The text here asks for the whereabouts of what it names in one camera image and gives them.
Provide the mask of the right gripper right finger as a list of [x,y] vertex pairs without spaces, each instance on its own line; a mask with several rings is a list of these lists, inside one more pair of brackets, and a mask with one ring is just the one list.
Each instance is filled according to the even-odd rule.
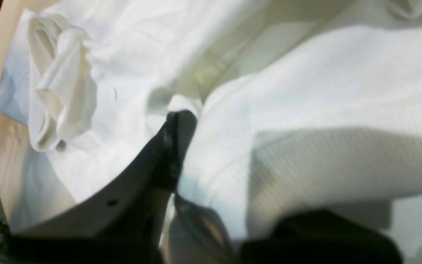
[[247,242],[242,264],[402,264],[386,236],[328,210],[302,213],[278,222],[265,239]]

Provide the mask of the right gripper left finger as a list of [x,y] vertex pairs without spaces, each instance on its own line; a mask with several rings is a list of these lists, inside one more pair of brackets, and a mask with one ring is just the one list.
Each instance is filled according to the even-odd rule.
[[13,234],[0,264],[162,264],[159,238],[197,119],[169,112],[111,183],[79,205]]

